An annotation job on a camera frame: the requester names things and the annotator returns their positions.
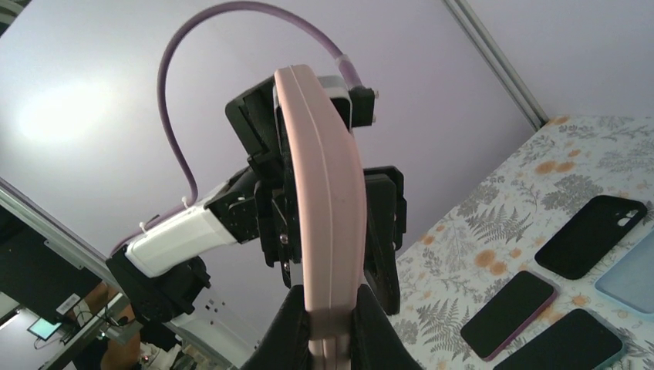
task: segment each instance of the desk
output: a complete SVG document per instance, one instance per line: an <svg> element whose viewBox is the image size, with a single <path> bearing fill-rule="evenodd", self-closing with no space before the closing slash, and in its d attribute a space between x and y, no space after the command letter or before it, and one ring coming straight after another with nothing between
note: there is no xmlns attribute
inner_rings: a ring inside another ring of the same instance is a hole
<svg viewBox="0 0 654 370"><path fill-rule="evenodd" d="M599 194L641 200L647 217L592 271L567 281L534 255ZM553 119L470 196L397 260L402 305L390 318L411 355L427 369L491 368L574 308L598 312L629 353L614 368L654 370L654 323L600 297L593 283L654 227L654 119L564 116ZM492 362L459 335L518 271L560 287L554 304Z"/></svg>

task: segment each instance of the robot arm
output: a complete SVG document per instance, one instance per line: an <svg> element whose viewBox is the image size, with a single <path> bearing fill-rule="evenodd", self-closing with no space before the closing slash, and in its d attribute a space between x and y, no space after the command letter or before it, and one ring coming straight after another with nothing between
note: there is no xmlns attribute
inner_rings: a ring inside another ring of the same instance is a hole
<svg viewBox="0 0 654 370"><path fill-rule="evenodd" d="M293 261L302 262L304 282L289 292L250 368L262 358L281 361L278 351L277 359L265 358L271 346L311 353L307 361L318 368L342 368L368 361L366 353L379 348L369 346L375 331L382 334L374 337L395 343L384 313L399 309L394 254L406 227L402 175L392 167L361 167L352 123L371 115L361 114L360 95L337 89L334 81L317 78L307 66L280 69L228 105L250 166L107 261L139 321L175 322L242 365L251 353L238 353L239 338L219 339L194 316L194 301L211 286L198 255L260 237L267 264L280 263L287 286L284 266ZM372 290L361 285L364 275ZM276 325L288 328L289 317L300 342L274 334ZM374 317L374 324L366 321ZM402 351L399 343L386 354ZM353 360L354 352L360 358Z"/></svg>

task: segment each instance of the camera cutout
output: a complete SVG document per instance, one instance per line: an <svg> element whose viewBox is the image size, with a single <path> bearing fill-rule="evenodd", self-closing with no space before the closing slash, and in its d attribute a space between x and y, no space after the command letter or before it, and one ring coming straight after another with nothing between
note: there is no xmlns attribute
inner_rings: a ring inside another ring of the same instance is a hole
<svg viewBox="0 0 654 370"><path fill-rule="evenodd" d="M620 220L618 220L618 226L620 226L620 227L624 227L626 224L629 223L629 221L630 221L630 220L631 220L631 219L632 219L636 214L638 214L638 210L630 210L629 212L627 212L627 214L625 215L625 217L623 217L623 218L621 218Z"/></svg>

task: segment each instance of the light blue phone case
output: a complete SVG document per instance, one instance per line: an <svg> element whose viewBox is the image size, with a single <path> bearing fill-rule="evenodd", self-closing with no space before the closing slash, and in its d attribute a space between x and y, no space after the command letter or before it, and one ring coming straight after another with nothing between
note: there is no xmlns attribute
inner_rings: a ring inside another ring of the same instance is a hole
<svg viewBox="0 0 654 370"><path fill-rule="evenodd" d="M606 271L595 289L627 311L654 321L654 232Z"/></svg>

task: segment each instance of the black phone case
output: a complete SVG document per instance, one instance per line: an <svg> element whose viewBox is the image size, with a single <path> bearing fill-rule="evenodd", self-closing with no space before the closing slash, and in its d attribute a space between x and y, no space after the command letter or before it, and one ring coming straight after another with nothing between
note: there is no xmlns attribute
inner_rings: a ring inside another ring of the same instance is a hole
<svg viewBox="0 0 654 370"><path fill-rule="evenodd" d="M636 210L624 226L618 221ZM569 280L586 275L643 217L645 204L608 195L591 199L535 256L542 267Z"/></svg>
<svg viewBox="0 0 654 370"><path fill-rule="evenodd" d="M625 354L615 329L596 314L577 308L518 349L494 370L591 370Z"/></svg>

